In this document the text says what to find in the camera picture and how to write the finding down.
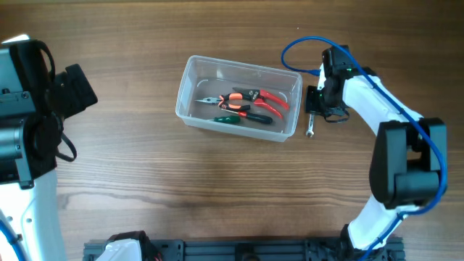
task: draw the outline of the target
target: clear plastic container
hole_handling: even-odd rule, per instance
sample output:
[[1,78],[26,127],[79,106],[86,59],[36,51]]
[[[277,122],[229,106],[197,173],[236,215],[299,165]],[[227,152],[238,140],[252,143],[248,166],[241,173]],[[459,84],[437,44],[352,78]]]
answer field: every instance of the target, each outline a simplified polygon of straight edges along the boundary
[[[217,105],[196,100],[233,93],[233,87],[269,91],[287,102],[289,109],[266,100],[283,115],[280,119],[250,101],[233,100],[228,102],[249,104],[252,107],[249,112],[270,116],[273,123],[266,125],[245,118],[236,125],[209,121],[214,117],[234,114],[221,110]],[[297,127],[301,95],[302,76],[297,72],[194,55],[188,59],[183,72],[175,113],[189,126],[283,142],[294,134]]]

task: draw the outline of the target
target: wooden table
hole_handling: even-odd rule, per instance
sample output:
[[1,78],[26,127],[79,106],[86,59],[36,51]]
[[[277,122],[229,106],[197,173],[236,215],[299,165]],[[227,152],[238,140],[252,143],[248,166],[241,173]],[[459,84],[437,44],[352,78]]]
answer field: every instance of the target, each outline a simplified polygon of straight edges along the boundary
[[[344,124],[307,116],[284,143],[190,128],[175,115],[194,54],[283,68],[286,44],[308,35],[349,44],[409,108],[448,127],[443,202],[395,231],[407,260],[464,258],[464,18],[462,1],[156,1],[0,6],[0,38],[45,41],[57,68],[78,63],[99,103],[70,118],[78,159],[59,161],[66,252],[145,230],[152,239],[337,236],[370,195],[375,141],[353,113]],[[322,43],[288,53],[317,68]],[[304,85],[317,78],[303,75]]]

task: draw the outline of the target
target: blue cable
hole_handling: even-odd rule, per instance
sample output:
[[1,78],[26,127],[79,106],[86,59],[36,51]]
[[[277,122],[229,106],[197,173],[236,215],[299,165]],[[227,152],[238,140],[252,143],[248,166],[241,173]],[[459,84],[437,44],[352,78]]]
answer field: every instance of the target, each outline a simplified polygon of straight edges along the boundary
[[307,36],[307,37],[303,37],[303,38],[300,38],[300,39],[297,39],[293,42],[291,42],[283,51],[282,51],[282,55],[281,55],[281,61],[282,61],[282,64],[283,66],[289,68],[290,70],[296,70],[297,72],[304,72],[304,73],[311,73],[310,71],[311,70],[300,70],[300,69],[295,69],[293,67],[289,67],[284,59],[283,59],[283,56],[284,54],[287,52],[287,50],[289,50],[292,46],[294,46],[295,44],[299,43],[299,42],[302,42],[302,41],[311,41],[311,40],[316,40],[316,41],[323,41],[327,44],[330,44],[334,47],[336,47],[338,50],[340,50],[341,52],[343,52],[350,60],[352,60],[353,64],[355,64],[355,67],[358,69],[358,71],[361,73],[362,76],[364,76],[364,78],[372,85],[372,87],[377,90],[387,101],[390,102],[391,105],[393,105],[393,107],[395,109],[398,110],[398,112],[405,116],[405,118],[407,120],[409,120],[409,122],[411,123],[411,125],[419,132],[419,134],[422,136],[422,139],[424,141],[426,141],[426,143],[430,146],[430,148],[432,149],[432,151],[434,152],[434,154],[436,155],[436,158],[438,159],[439,161],[439,164],[440,164],[440,170],[441,170],[441,175],[440,175],[440,184],[439,184],[439,189],[434,197],[434,199],[431,201],[430,204],[428,204],[427,206],[425,206],[424,208],[420,209],[420,210],[416,210],[416,211],[402,211],[400,213],[398,213],[397,215],[397,218],[393,221],[393,223],[389,226],[389,228],[385,231],[385,233],[380,236],[376,241],[374,241],[374,243],[372,243],[368,250],[366,250],[365,254],[359,259],[359,261],[363,261],[365,260],[366,258],[369,257],[369,254],[372,252],[373,248],[377,245],[377,244],[382,244],[382,242],[384,241],[384,239],[395,229],[395,227],[397,226],[397,224],[403,220],[405,218],[406,215],[422,215],[422,214],[425,214],[427,213],[428,211],[430,211],[431,209],[433,209],[439,202],[440,200],[442,199],[442,196],[444,194],[444,191],[446,189],[446,184],[448,182],[448,167],[447,167],[447,164],[446,162],[444,161],[444,158],[443,158],[443,155],[442,153],[438,150],[438,147],[435,145],[435,143],[430,139],[430,137],[427,135],[427,133],[424,131],[424,129],[422,129],[422,127],[405,111],[405,109],[401,108],[401,106],[398,105],[398,103],[396,103],[389,95],[387,95],[381,88],[378,87],[378,85],[376,83],[374,83],[374,81],[372,80],[372,78],[370,78],[370,76],[361,68],[361,65],[356,61],[356,59],[347,51],[345,50],[344,48],[342,48],[340,45],[338,45],[337,43],[334,43],[333,41],[330,41],[324,37],[320,37],[320,36]]
[[5,235],[7,238],[8,243],[10,243],[13,247],[14,253],[16,253],[16,257],[18,261],[26,261],[25,255],[22,252],[20,243],[16,240],[16,236],[8,229],[8,227],[0,220],[0,231]]

